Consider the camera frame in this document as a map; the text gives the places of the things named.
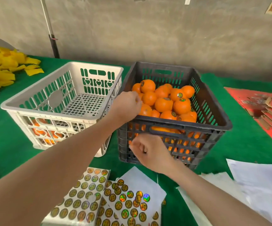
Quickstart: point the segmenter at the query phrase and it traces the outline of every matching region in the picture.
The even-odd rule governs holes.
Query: concrete wall
[[[46,0],[61,58],[272,81],[272,0]],[[0,0],[0,38],[53,56],[40,0]]]

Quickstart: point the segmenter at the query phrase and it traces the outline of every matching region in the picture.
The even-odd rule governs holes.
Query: sticker sheet
[[[124,180],[108,181],[103,197],[111,207],[110,209],[118,216],[120,224],[124,226],[149,225],[152,223],[155,226],[159,225],[156,220],[161,218],[161,205],[158,208],[160,213],[152,212],[151,209],[152,214],[148,214],[150,195],[144,194],[141,190],[132,190],[124,183]]]
[[[101,207],[99,209],[98,218],[96,221],[96,226],[144,226],[144,225],[161,226],[161,207],[154,214],[151,221],[148,221],[144,224],[133,224],[134,221],[131,220],[130,223],[131,223],[130,225],[121,224],[116,213],[114,213],[114,211],[108,205],[106,200],[102,198]]]
[[[43,222],[66,225],[94,225],[110,171],[88,167]]]

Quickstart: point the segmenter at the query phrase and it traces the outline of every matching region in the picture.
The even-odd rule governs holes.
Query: green felt
[[[16,82],[0,90],[0,104],[69,61],[43,57],[35,58],[42,61],[40,66],[45,73],[31,77],[27,76],[25,71],[17,73]],[[123,67],[124,77],[129,67]],[[223,86],[229,86],[271,92],[272,83],[217,78],[212,74],[204,74],[202,80],[211,88],[230,117],[233,129],[224,134],[199,164],[196,172],[216,173],[227,171],[230,173],[225,158],[247,162],[272,163],[272,139],[223,88]],[[120,177],[134,165],[119,161],[117,151],[117,134],[115,132],[111,137],[106,154],[101,158],[94,158],[90,166],[111,169],[111,180]],[[32,147],[31,142],[8,113],[0,109],[0,178],[40,152],[41,150]],[[151,179],[157,181],[155,172],[141,165],[137,165],[137,167]],[[162,208],[162,225],[197,225],[187,205],[176,190],[176,183],[164,175],[158,176],[160,186],[167,193],[167,204]]]

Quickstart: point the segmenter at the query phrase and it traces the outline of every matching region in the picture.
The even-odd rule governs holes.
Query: plastic basket
[[[122,67],[69,62],[1,104],[37,149],[95,124],[121,86]],[[104,155],[110,138],[97,152]]]
[[[192,108],[198,114],[198,121],[190,123],[138,115],[118,129],[119,159],[124,162],[139,163],[130,150],[129,143],[139,133],[151,133],[162,137],[175,159],[195,169],[225,131],[232,129],[231,121],[194,68],[136,62],[125,77],[121,91],[131,91],[132,86],[143,79],[153,80],[156,87],[165,83],[172,84],[174,88],[193,86],[195,94],[190,100]],[[184,133],[156,131],[152,127],[184,130]]]

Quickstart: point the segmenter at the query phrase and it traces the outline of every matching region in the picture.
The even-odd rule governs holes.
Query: white plastic crate
[[[95,124],[121,87],[123,68],[69,62],[1,104],[37,149]],[[96,157],[103,156],[110,138]]]

